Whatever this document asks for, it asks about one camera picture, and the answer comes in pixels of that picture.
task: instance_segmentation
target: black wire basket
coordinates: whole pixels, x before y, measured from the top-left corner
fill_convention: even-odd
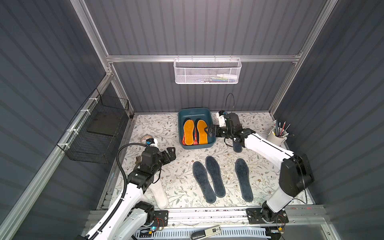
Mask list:
[[[114,161],[129,120],[127,99],[99,95],[84,111],[67,144],[59,146],[74,161]]]

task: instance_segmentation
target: blue plastic tray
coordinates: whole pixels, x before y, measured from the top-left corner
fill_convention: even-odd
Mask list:
[[[190,146],[186,146],[182,144],[183,135],[184,135],[183,124],[186,118],[190,118],[193,121],[196,121],[196,119],[200,118],[204,120],[206,124],[209,126],[213,124],[211,112],[209,111],[209,109],[208,108],[185,108],[179,111],[179,142],[184,149],[201,149],[201,148],[212,147],[216,141],[215,137],[208,137],[208,144],[190,145]]]

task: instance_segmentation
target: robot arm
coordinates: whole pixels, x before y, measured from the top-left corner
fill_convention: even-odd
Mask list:
[[[205,129],[209,136],[230,138],[259,153],[280,170],[279,188],[262,204],[263,219],[272,222],[297,194],[313,182],[308,158],[270,143],[249,128],[243,129],[235,113],[222,110],[216,116],[219,125],[213,124]]]
[[[174,147],[168,147],[168,152],[160,152],[157,148],[156,139],[148,139],[147,145],[149,146],[141,154],[140,166],[127,177],[124,196],[122,195],[123,192],[121,192],[118,197],[118,199],[122,199],[121,203],[116,200],[102,219],[82,239],[128,239],[139,227],[152,224],[154,206],[147,203],[148,199],[144,196],[144,193],[153,183],[155,173],[161,170],[163,165],[175,160],[176,154]]]

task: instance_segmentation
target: insole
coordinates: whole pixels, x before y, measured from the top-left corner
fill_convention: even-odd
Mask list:
[[[159,176],[155,174],[154,176],[155,181],[158,177]],[[148,188],[152,191],[153,196],[155,197],[157,206],[160,209],[166,208],[168,206],[168,198],[167,198],[166,192],[164,191],[163,186],[161,185],[161,180],[159,179],[157,183],[152,183],[151,185],[149,185]]]
[[[251,185],[249,184],[249,169],[244,159],[237,159],[235,163],[235,172],[239,180],[240,190],[243,199],[246,202],[253,201],[253,193]]]
[[[199,132],[199,144],[208,144],[208,135],[204,131],[207,127],[207,124],[204,120],[199,120],[197,122],[197,130]]]
[[[224,197],[225,196],[225,188],[223,184],[223,180],[221,178],[220,167],[212,156],[208,156],[205,159],[205,166],[207,167],[207,171],[212,178],[214,183],[214,189],[216,196]]]
[[[194,162],[192,165],[192,171],[193,176],[200,185],[205,200],[210,204],[214,203],[216,201],[216,195],[209,184],[207,170],[203,164],[201,164],[201,162]]]
[[[232,140],[232,146],[233,146],[233,150],[235,152],[242,152],[242,150],[243,150],[243,147],[241,146],[241,143],[239,143],[239,142],[235,142]]]
[[[186,145],[192,145],[194,141],[193,129],[194,129],[193,120],[189,119],[184,123],[184,138]]]

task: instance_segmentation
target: wire mesh basket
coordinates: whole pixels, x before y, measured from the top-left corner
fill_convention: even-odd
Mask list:
[[[114,161],[128,124],[128,100],[99,95],[84,111],[66,144],[69,159],[107,164]]]
[[[177,84],[236,84],[241,61],[239,58],[175,58]]]

